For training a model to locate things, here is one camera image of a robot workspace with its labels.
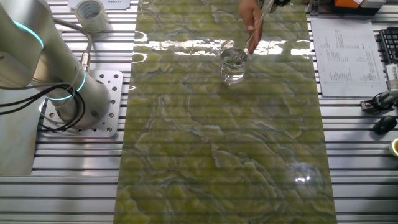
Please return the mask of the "person's bare hand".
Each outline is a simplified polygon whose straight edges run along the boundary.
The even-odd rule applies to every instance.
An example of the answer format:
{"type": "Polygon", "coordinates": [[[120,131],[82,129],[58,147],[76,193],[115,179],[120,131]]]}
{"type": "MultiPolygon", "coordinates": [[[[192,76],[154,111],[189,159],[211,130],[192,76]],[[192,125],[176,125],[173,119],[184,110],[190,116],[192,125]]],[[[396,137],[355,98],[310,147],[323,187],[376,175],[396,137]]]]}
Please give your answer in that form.
{"type": "Polygon", "coordinates": [[[262,12],[258,0],[241,0],[238,11],[249,36],[254,34],[248,47],[249,53],[253,54],[261,40],[263,30],[262,12]]]}

